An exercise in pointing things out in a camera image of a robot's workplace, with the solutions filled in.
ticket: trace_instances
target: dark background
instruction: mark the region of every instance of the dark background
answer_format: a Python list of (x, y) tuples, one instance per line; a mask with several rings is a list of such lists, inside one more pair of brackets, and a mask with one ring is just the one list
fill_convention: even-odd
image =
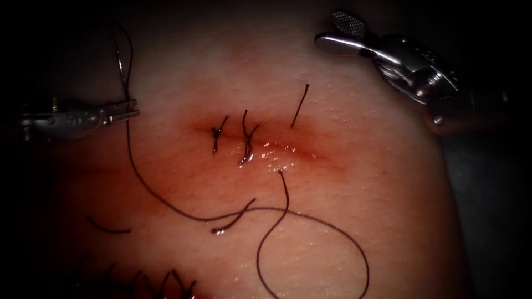
[[(380, 5), (379, 9), (387, 9), (385, 4)], [(4, 46), (10, 74), (6, 86), (8, 97), (35, 96), (38, 86), (35, 74), (46, 72), (50, 67), (47, 57), (61, 47), (68, 47), (80, 31), (90, 30), (87, 20), (104, 11), (119, 12), (120, 7), (120, 2), (111, 1), (21, 3), (4, 9), (4, 14), (8, 15), (4, 16)], [(343, 1), (337, 7), (353, 10), (357, 3)], [(456, 0), (399, 1), (394, 7), (400, 8), (396, 13), (406, 20), (406, 28), (398, 33), (407, 34), (440, 53), (457, 73), (468, 74), (467, 78), (477, 86), (500, 85), (508, 90), (513, 107), (509, 126), (490, 133), (445, 137), (441, 141), (476, 296), (523, 297), (530, 281), (527, 273), (531, 265), (527, 247), (530, 243), (528, 202), (531, 196), (527, 180), (530, 177), (527, 176), (530, 125), (526, 113), (530, 92), (525, 92), (526, 83), (520, 80), (526, 78), (522, 74), (529, 55), (525, 46), (526, 9), (517, 2), (488, 4)], [(9, 119), (17, 113), (18, 101), (9, 100), (5, 107)], [(17, 167), (25, 161), (23, 152), (16, 146), (6, 148), (8, 152), (4, 158), (12, 161), (6, 164), (15, 166), (8, 167), (14, 174), (11, 179), (15, 182), (11, 185), (20, 186), (19, 183), (27, 178), (21, 173), (22, 168)], [(17, 210), (23, 208), (18, 204), (23, 202), (20, 195), (14, 198), (7, 204), (7, 210), (12, 204)], [(11, 246), (15, 258), (8, 261), (14, 263), (9, 267), (13, 269), (10, 276), (26, 286), (28, 280), (38, 279), (39, 270), (17, 260), (24, 237), (17, 234), (16, 229), (9, 231), (15, 240)]]

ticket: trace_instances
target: skin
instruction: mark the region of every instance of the skin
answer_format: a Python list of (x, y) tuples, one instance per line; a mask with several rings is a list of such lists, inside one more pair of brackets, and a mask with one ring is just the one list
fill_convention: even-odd
[[(223, 13), (211, 5), (111, 14), (135, 49), (136, 167), (157, 194), (201, 218), (238, 212), (253, 198), (250, 207), (283, 209), (281, 170), (291, 211), (331, 223), (360, 244), (370, 269), (365, 298), (467, 297), (467, 263), (438, 139), (370, 61), (314, 47), (313, 36), (329, 30), (327, 13), (337, 7), (230, 4)], [(377, 33), (389, 26), (371, 8), (358, 9), (374, 20)], [(108, 36), (97, 25), (85, 31), (41, 73), (41, 85), (93, 104), (123, 99)], [(305, 84), (309, 91), (290, 129)], [(248, 133), (259, 127), (253, 159), (239, 167), (245, 109)], [(213, 154), (211, 127), (219, 128), (225, 116)], [(89, 254), (81, 271), (87, 279), (102, 277), (116, 262), (111, 277), (124, 283), (142, 270), (158, 288), (175, 269), (186, 286), (197, 282), (197, 297), (272, 298), (255, 258), (282, 211), (247, 212), (224, 234), (212, 235), (234, 217), (194, 221), (154, 198), (132, 171), (125, 123), (25, 150), (34, 170), (49, 179), (35, 182), (48, 186), (48, 200), (37, 202), (37, 191), (27, 191), (33, 208), (21, 219), (24, 244), (43, 249), (27, 259), (49, 277), (72, 273)], [(102, 233), (88, 215), (132, 234)], [(353, 243), (295, 215), (264, 242), (260, 270), (280, 298), (356, 298), (366, 281)], [(50, 278), (47, 286), (58, 291), (58, 281)], [(143, 284), (137, 283), (138, 298), (148, 295)], [(82, 285), (77, 294), (83, 292), (92, 290)], [(165, 294), (179, 298), (175, 280)]]

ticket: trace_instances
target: metal screw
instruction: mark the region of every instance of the metal screw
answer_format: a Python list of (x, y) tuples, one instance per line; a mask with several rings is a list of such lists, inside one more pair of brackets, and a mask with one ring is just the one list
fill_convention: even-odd
[(52, 98), (52, 112), (53, 113), (57, 112), (57, 98), (56, 97)]
[(438, 115), (434, 118), (433, 122), (436, 126), (443, 126), (443, 117)]
[(24, 140), (29, 141), (32, 138), (32, 135), (29, 132), (29, 127), (24, 127)]

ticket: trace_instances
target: black suture thread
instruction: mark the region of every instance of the black suture thread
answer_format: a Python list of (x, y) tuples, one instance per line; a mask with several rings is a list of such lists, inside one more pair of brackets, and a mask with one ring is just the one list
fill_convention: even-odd
[(284, 181), (283, 172), (281, 172), (280, 170), (278, 172), (281, 175), (281, 179), (283, 180), (286, 205), (283, 210), (283, 215), (281, 215), (281, 217), (277, 219), (277, 222), (275, 222), (275, 224), (272, 225), (272, 227), (268, 230), (268, 232), (264, 235), (264, 237), (262, 237), (262, 240), (260, 241), (260, 244), (259, 244), (259, 248), (257, 248), (257, 259), (255, 260), (255, 264), (257, 266), (257, 273), (259, 274), (259, 278), (260, 278), (260, 281), (262, 282), (262, 285), (264, 286), (264, 288), (266, 288), (266, 290), (270, 293), (270, 295), (272, 295), (275, 299), (279, 299), (279, 297), (272, 291), (272, 289), (268, 286), (266, 281), (264, 281), (264, 278), (262, 277), (262, 272), (260, 271), (260, 250), (262, 249), (262, 245), (264, 244), (264, 241), (266, 241), (266, 238), (273, 232), (273, 230), (277, 227), (277, 225), (279, 225), (279, 223), (281, 223), (283, 218), (287, 215), (288, 206), (290, 205), (290, 196), (288, 195), (287, 184)]
[(153, 299), (164, 299), (164, 290), (166, 281), (168, 281), (168, 278), (170, 277), (170, 272), (166, 273), (165, 279), (162, 281), (161, 287), (159, 288), (159, 292), (155, 292), (154, 287), (151, 285), (150, 279), (148, 279), (148, 276), (144, 274), (142, 276), (144, 278), (144, 281), (146, 282), (146, 286), (148, 288), (148, 292), (150, 292)]
[(112, 288), (113, 288), (113, 283), (111, 282), (111, 272), (114, 270), (116, 266), (116, 263), (112, 263), (111, 266), (109, 266), (109, 268), (107, 269), (107, 272), (105, 273), (105, 276), (104, 278), (102, 279), (102, 287), (103, 289), (105, 290), (105, 292), (107, 293), (107, 296), (108, 297), (111, 297), (112, 295)]
[(303, 100), (305, 100), (306, 93), (309, 91), (309, 85), (305, 84), (305, 92), (303, 93), (303, 97), (301, 98), (301, 101), (299, 101), (298, 110), (295, 112), (294, 120), (292, 120), (292, 124), (290, 125), (290, 128), (294, 127), (295, 119), (298, 118), (299, 110), (301, 109), (301, 105), (303, 104)]
[(115, 22), (111, 22), (110, 25), (111, 26), (114, 25), (118, 27), (122, 31), (122, 33), (125, 35), (127, 42), (129, 43), (129, 49), (130, 49), (129, 68), (127, 70), (127, 75), (125, 75), (124, 69), (122, 67), (122, 60), (120, 59), (120, 50), (118, 47), (118, 42), (116, 41), (115, 31), (111, 27), (111, 35), (112, 35), (112, 40), (115, 43), (116, 59), (117, 59), (118, 67), (120, 71), (120, 80), (122, 81), (122, 89), (124, 90), (124, 96), (126, 98), (126, 101), (130, 103), (129, 109), (131, 109), (132, 107), (131, 107), (131, 97), (129, 95), (129, 79), (131, 77), (131, 69), (133, 69), (133, 42), (131, 41), (131, 38), (129, 37), (129, 34), (127, 33), (126, 29), (124, 29), (122, 25), (120, 25), (119, 23), (115, 23)]
[(172, 276), (174, 276), (174, 278), (177, 280), (177, 283), (179, 283), (179, 289), (180, 289), (180, 292), (181, 292), (181, 299), (193, 298), (192, 297), (192, 288), (196, 284), (196, 281), (195, 280), (192, 281), (192, 283), (190, 284), (190, 287), (185, 289), (185, 285), (181, 281), (181, 278), (179, 277), (179, 275), (177, 274), (177, 271), (175, 269), (172, 269)]
[(214, 145), (212, 147), (212, 153), (216, 153), (218, 152), (218, 138), (220, 138), (220, 135), (222, 134), (222, 128), (223, 128), (223, 125), (226, 123), (227, 119), (229, 118), (229, 116), (226, 116), (223, 121), (222, 121), (222, 124), (220, 125), (220, 128), (219, 129), (216, 129), (214, 127), (211, 128), (211, 131), (212, 131), (212, 137), (214, 137)]
[(244, 215), (245, 211), (249, 208), (249, 206), (255, 200), (257, 200), (257, 199), (253, 198), (247, 205), (245, 205), (244, 209), (242, 209), (240, 214), (238, 214), (238, 216), (236, 216), (236, 218), (233, 221), (229, 222), (229, 224), (227, 224), (225, 226), (222, 226), (221, 228), (213, 228), (213, 229), (211, 229), (211, 234), (214, 234), (214, 235), (223, 234), (224, 231), (230, 229), (240, 219), (240, 217), (242, 217), (242, 215)]
[(137, 285), (137, 281), (139, 280), (141, 275), (142, 275), (142, 270), (140, 270), (139, 272), (137, 272), (137, 274), (135, 274), (135, 277), (133, 278), (133, 282), (127, 288), (127, 292), (129, 293), (129, 297), (133, 297), (133, 295), (135, 294), (135, 288), (136, 288), (136, 285)]
[(106, 227), (101, 226), (100, 224), (96, 223), (94, 219), (89, 215), (87, 216), (87, 221), (95, 228), (100, 231), (103, 231), (107, 234), (131, 234), (133, 231), (131, 229), (122, 229), (122, 230), (115, 230), (115, 229), (108, 229)]
[[(127, 81), (126, 87), (128, 87), (128, 89), (126, 90), (126, 93), (125, 93), (126, 94), (126, 99), (128, 99), (129, 98), (129, 76), (130, 76), (130, 73), (131, 73), (131, 65), (132, 65), (132, 61), (133, 61), (133, 44), (131, 42), (131, 39), (129, 38), (129, 36), (125, 32), (125, 30), (122, 27), (120, 27), (120, 28), (126, 34), (126, 36), (128, 38), (128, 41), (130, 42), (130, 46), (131, 46), (130, 68), (129, 68), (128, 76), (126, 78), (126, 81)], [(247, 112), (248, 112), (248, 110), (246, 110), (244, 112), (244, 116), (242, 118), (242, 127), (244, 129), (244, 135), (246, 136), (246, 151), (245, 152), (248, 153), (248, 145), (249, 145), (249, 153), (251, 153), (251, 146), (250, 146), (251, 135), (258, 128), (259, 125), (257, 125), (253, 129), (251, 135), (249, 135), (249, 136), (247, 135), (246, 130), (245, 130), (245, 116), (246, 116)], [(141, 177), (140, 172), (139, 172), (139, 170), (137, 169), (137, 167), (135, 165), (135, 161), (133, 159), (133, 155), (132, 155), (132, 152), (131, 152), (131, 133), (130, 133), (130, 126), (129, 126), (129, 119), (126, 119), (126, 137), (127, 137), (127, 141), (126, 141), (127, 142), (127, 154), (129, 156), (129, 161), (130, 161), (130, 164), (131, 164), (131, 168), (133, 169), (133, 172), (134, 172), (135, 176), (137, 176), (137, 179), (139, 180), (139, 182), (144, 186), (146, 191), (148, 191), (148, 193), (150, 193), (154, 198), (159, 200), (162, 204), (167, 206), (169, 209), (173, 210), (174, 212), (176, 212), (177, 214), (179, 214), (179, 215), (181, 215), (181, 216), (183, 216), (185, 218), (188, 218), (188, 219), (191, 219), (191, 220), (195, 220), (195, 221), (215, 221), (215, 220), (220, 220), (220, 219), (228, 218), (228, 217), (231, 217), (231, 216), (235, 216), (235, 215), (239, 215), (239, 214), (243, 214), (243, 213), (247, 213), (247, 212), (260, 211), (260, 210), (270, 210), (270, 211), (283, 212), (283, 216), (281, 218), (279, 218), (280, 220), (282, 220), (287, 214), (291, 214), (291, 215), (294, 215), (294, 216), (298, 216), (298, 217), (302, 217), (302, 218), (306, 218), (306, 219), (318, 222), (318, 223), (320, 223), (322, 225), (328, 226), (328, 227), (338, 231), (343, 236), (345, 236), (347, 239), (349, 239), (356, 246), (356, 248), (358, 249), (358, 251), (362, 255), (362, 258), (364, 260), (364, 265), (366, 267), (366, 283), (364, 285), (364, 290), (362, 291), (361, 295), (358, 298), (361, 299), (361, 298), (363, 298), (366, 295), (366, 292), (367, 292), (367, 289), (368, 289), (369, 283), (370, 283), (370, 268), (369, 268), (369, 263), (367, 261), (366, 254), (362, 250), (362, 247), (360, 246), (360, 244), (352, 236), (350, 236), (348, 233), (346, 233), (342, 229), (340, 229), (340, 228), (338, 228), (338, 227), (336, 227), (336, 226), (334, 226), (334, 225), (332, 225), (332, 224), (330, 224), (328, 222), (325, 222), (325, 221), (323, 221), (323, 220), (321, 220), (319, 218), (316, 218), (316, 217), (313, 217), (313, 216), (310, 216), (310, 215), (306, 215), (306, 214), (302, 214), (302, 213), (299, 213), (299, 212), (290, 211), (288, 209), (288, 192), (287, 191), (286, 191), (286, 193), (287, 193), (287, 207), (285, 209), (280, 209), (280, 208), (275, 208), (275, 207), (255, 207), (255, 208), (251, 208), (251, 209), (246, 209), (244, 211), (232, 212), (232, 213), (228, 213), (228, 214), (225, 214), (225, 215), (212, 217), (212, 218), (202, 218), (202, 217), (196, 217), (196, 216), (187, 214), (187, 213), (183, 212), (182, 210), (178, 209), (177, 207), (175, 207), (174, 205), (172, 205), (167, 200), (165, 200), (162, 196), (157, 194), (155, 191), (153, 191), (150, 188), (150, 186), (146, 183), (146, 181)], [(281, 174), (281, 177), (283, 179), (284, 188), (286, 190), (287, 188), (286, 188), (286, 184), (285, 184), (285, 181), (284, 181), (284, 177), (283, 177), (282, 173), (280, 173), (280, 174)], [(271, 293), (271, 290), (268, 288), (268, 285), (266, 285), (264, 283), (264, 281), (263, 281), (263, 286)]]
[[(146, 181), (140, 175), (140, 172), (139, 172), (139, 170), (137, 169), (137, 167), (135, 165), (135, 160), (133, 159), (133, 154), (131, 152), (131, 134), (130, 133), (131, 132), (130, 132), (129, 120), (126, 120), (127, 153), (129, 155), (129, 162), (131, 164), (131, 168), (133, 169), (133, 172), (135, 173), (135, 176), (137, 176), (137, 179), (144, 186), (146, 191), (148, 191), (148, 193), (150, 193), (155, 199), (159, 200), (162, 204), (167, 206), (169, 209), (173, 210), (175, 213), (177, 213), (177, 214), (179, 214), (179, 215), (181, 215), (181, 216), (183, 216), (185, 218), (188, 218), (188, 219), (191, 219), (191, 220), (194, 220), (194, 221), (201, 221), (201, 222), (209, 222), (209, 221), (221, 220), (221, 219), (225, 219), (225, 218), (228, 218), (228, 217), (232, 217), (232, 216), (238, 215), (238, 214), (240, 214), (242, 212), (242, 211), (236, 211), (236, 212), (231, 212), (231, 213), (228, 213), (228, 214), (225, 214), (225, 215), (221, 215), (221, 216), (217, 216), (217, 217), (203, 218), (203, 217), (196, 217), (196, 216), (187, 214), (187, 213), (183, 212), (181, 209), (178, 209), (176, 206), (172, 205), (170, 202), (165, 200), (162, 196), (157, 194), (153, 189), (151, 189), (151, 187), (146, 183)], [(249, 213), (249, 212), (253, 212), (253, 211), (261, 211), (261, 210), (284, 212), (284, 209), (281, 209), (281, 208), (255, 207), (255, 208), (249, 208), (249, 209), (245, 210), (245, 213)], [(294, 211), (291, 211), (291, 210), (287, 210), (287, 213), (290, 214), (290, 215), (293, 215), (293, 216), (306, 218), (306, 219), (315, 221), (317, 223), (320, 223), (322, 225), (328, 226), (331, 229), (334, 229), (337, 232), (339, 232), (340, 234), (342, 234), (344, 237), (349, 239), (356, 246), (356, 248), (358, 249), (358, 251), (362, 255), (362, 258), (364, 260), (364, 265), (366, 267), (366, 283), (365, 283), (365, 286), (364, 286), (364, 290), (362, 291), (361, 295), (358, 297), (359, 299), (363, 298), (364, 295), (366, 295), (366, 292), (367, 292), (367, 289), (368, 289), (369, 283), (370, 283), (370, 268), (369, 268), (369, 264), (368, 264), (368, 261), (367, 261), (366, 254), (364, 253), (364, 251), (363, 251), (362, 247), (360, 246), (360, 244), (352, 236), (350, 236), (347, 232), (345, 232), (342, 229), (336, 227), (335, 225), (330, 224), (330, 223), (328, 223), (326, 221), (323, 221), (323, 220), (321, 220), (319, 218), (316, 218), (316, 217), (311, 216), (311, 215), (306, 215), (306, 214), (303, 214), (303, 213), (300, 213), (300, 212), (294, 212)]]
[(244, 131), (244, 139), (245, 139), (245, 150), (244, 150), (244, 158), (238, 162), (238, 165), (242, 166), (246, 161), (249, 161), (249, 158), (251, 157), (251, 137), (253, 136), (253, 133), (255, 133), (255, 130), (259, 127), (259, 125), (256, 125), (255, 128), (251, 131), (250, 134), (248, 134), (247, 130), (245, 129), (245, 116), (248, 114), (248, 110), (246, 109), (244, 111), (244, 116), (242, 116), (242, 130)]

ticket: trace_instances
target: shiny metal surface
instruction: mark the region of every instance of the shiny metal surface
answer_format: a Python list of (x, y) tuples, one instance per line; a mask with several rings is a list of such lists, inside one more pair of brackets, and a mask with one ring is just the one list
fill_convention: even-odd
[(343, 10), (333, 11), (331, 20), (343, 35), (320, 33), (314, 39), (316, 46), (335, 55), (370, 58), (383, 79), (424, 115), (432, 132), (485, 130), (508, 118), (505, 92), (473, 89), (430, 49), (399, 34), (376, 37), (363, 20)]
[(85, 137), (104, 125), (139, 115), (136, 100), (94, 106), (77, 99), (52, 99), (50, 111), (22, 114), (24, 140), (72, 140)]

